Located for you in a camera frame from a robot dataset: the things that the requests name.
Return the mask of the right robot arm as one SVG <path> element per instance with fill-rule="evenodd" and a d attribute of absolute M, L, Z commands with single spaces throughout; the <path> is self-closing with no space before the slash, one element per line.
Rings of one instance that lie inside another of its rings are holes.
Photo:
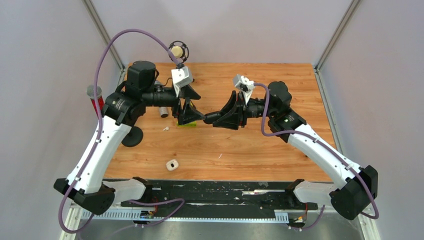
<path fill-rule="evenodd" d="M 257 83 L 249 81 L 237 84 L 239 92 L 232 92 L 225 106 L 208 113 L 205 123 L 215 128 L 237 130 L 244 127 L 249 118 L 259 118 L 261 128 L 269 127 L 266 137 L 278 137 L 300 150 L 330 178 L 331 183 L 310 182 L 298 179 L 285 195 L 286 204 L 298 209 L 304 203 L 330 206 L 348 220 L 365 215 L 371 206 L 371 219 L 379 218 L 375 202 L 378 195 L 378 172 L 368 165 L 350 160 L 323 140 L 307 121 L 291 108 L 292 95 L 282 81 L 273 81 L 264 87 L 262 99 L 249 98 Z"/>

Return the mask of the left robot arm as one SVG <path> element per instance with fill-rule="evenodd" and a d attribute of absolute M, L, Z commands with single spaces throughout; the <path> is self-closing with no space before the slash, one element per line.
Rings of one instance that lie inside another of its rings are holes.
<path fill-rule="evenodd" d="M 156 84 L 158 76 L 156 65 L 150 61 L 136 61 L 128 68 L 126 80 L 106 98 L 80 161 L 67 177 L 55 181 L 55 190 L 95 215 L 128 200 L 142 207 L 152 203 L 153 193 L 143 179 L 111 182 L 103 177 L 120 145 L 134 147 L 142 141 L 144 134 L 136 122 L 148 107 L 171 108 L 179 125 L 205 118 L 192 104 L 200 95 L 191 87 L 194 79 L 187 66 L 180 63 L 171 70 L 171 87 Z"/>

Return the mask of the white earbud case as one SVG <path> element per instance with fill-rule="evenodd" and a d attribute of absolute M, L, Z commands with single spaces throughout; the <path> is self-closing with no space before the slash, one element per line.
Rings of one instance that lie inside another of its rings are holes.
<path fill-rule="evenodd" d="M 171 172 L 179 167 L 179 162 L 176 159 L 171 159 L 165 164 L 165 166 L 166 169 Z"/>

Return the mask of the yellow green triangle toy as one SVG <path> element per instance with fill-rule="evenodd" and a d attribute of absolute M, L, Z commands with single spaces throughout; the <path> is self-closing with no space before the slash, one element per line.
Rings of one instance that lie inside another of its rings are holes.
<path fill-rule="evenodd" d="M 196 127 L 197 126 L 197 121 L 191 121 L 185 124 L 176 124 L 177 127 Z"/>

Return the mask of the silver glitter microphone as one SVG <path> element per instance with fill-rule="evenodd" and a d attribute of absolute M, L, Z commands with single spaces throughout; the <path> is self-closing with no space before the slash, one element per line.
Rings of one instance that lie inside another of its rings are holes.
<path fill-rule="evenodd" d="M 164 85 L 160 81 L 156 80 L 155 86 L 163 87 Z M 167 107 L 159 107 L 158 112 L 159 112 L 159 115 L 160 115 L 161 118 L 167 118 L 169 116 L 169 112 L 168 112 Z"/>

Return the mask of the cream microphone in shockmount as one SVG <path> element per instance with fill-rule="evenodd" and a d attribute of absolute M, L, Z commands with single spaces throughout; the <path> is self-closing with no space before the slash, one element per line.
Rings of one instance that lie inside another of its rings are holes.
<path fill-rule="evenodd" d="M 190 50 L 183 41 L 175 40 L 171 42 L 168 49 L 181 63 L 185 63 L 189 58 Z"/>

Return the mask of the red glitter microphone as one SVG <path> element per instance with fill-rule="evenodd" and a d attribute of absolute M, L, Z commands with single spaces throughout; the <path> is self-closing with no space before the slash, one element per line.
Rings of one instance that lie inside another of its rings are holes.
<path fill-rule="evenodd" d="M 99 109 L 102 110 L 104 107 L 104 99 L 102 96 L 102 88 L 100 86 L 97 86 L 96 91 L 93 84 L 89 85 L 86 88 L 86 94 L 91 100 L 91 103 L 93 105 L 94 111 L 96 114 L 98 114 L 98 108 L 96 107 L 96 100 L 98 102 Z"/>

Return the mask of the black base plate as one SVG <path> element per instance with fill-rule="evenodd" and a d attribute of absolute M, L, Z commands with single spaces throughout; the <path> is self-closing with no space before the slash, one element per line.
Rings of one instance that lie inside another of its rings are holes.
<path fill-rule="evenodd" d="M 270 219 L 276 210 L 304 215 L 315 211 L 315 203 L 301 203 L 287 193 L 285 181 L 148 180 L 141 203 L 176 202 L 160 205 L 155 216 L 176 210 L 175 218 Z"/>

